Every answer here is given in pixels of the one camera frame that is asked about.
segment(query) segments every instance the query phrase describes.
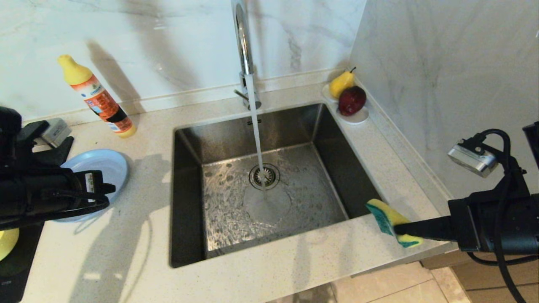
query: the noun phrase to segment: bottle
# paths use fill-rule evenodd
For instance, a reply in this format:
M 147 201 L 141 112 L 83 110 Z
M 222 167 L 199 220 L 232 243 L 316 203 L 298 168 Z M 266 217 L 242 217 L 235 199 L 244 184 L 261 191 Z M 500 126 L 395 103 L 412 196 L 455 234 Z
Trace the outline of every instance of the bottle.
M 68 54 L 58 57 L 58 63 L 64 70 L 64 80 L 82 96 L 88 107 L 101 117 L 118 136 L 127 138 L 136 132 L 131 119 L 90 69 L 77 64 Z

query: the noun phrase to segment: yellow pear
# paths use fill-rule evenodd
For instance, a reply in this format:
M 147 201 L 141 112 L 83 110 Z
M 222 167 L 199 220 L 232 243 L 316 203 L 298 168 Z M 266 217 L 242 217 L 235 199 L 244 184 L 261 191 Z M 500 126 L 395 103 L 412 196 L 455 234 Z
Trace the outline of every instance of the yellow pear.
M 333 79 L 333 81 L 329 84 L 329 93 L 331 93 L 333 98 L 338 99 L 342 91 L 354 86 L 354 74 L 352 74 L 352 72 L 355 69 L 356 68 L 354 67 L 349 72 L 345 71 L 340 76 Z

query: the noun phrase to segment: stainless steel sink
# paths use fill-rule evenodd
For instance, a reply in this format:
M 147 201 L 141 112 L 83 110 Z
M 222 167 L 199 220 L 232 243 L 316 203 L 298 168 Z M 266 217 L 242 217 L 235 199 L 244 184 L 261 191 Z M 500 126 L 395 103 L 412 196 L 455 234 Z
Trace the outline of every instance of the stainless steel sink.
M 379 198 L 325 105 L 258 116 L 265 179 L 252 123 L 175 131 L 172 267 L 359 217 Z

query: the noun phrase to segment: tiled floor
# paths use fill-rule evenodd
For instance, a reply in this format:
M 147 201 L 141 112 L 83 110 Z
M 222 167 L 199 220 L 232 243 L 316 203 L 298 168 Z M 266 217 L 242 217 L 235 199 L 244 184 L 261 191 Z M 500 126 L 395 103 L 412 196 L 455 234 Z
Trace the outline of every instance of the tiled floor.
M 450 268 L 419 262 L 343 278 L 269 303 L 470 303 Z

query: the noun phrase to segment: bottle label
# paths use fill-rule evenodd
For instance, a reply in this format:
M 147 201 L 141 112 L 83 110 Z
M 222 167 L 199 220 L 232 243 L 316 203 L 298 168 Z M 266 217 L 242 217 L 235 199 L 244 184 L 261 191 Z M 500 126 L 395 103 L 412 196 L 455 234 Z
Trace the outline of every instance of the bottle label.
M 71 87 L 80 94 L 88 107 L 107 123 L 114 132 L 123 133 L 133 126 L 131 119 L 127 117 L 95 75 L 92 75 L 88 81 Z

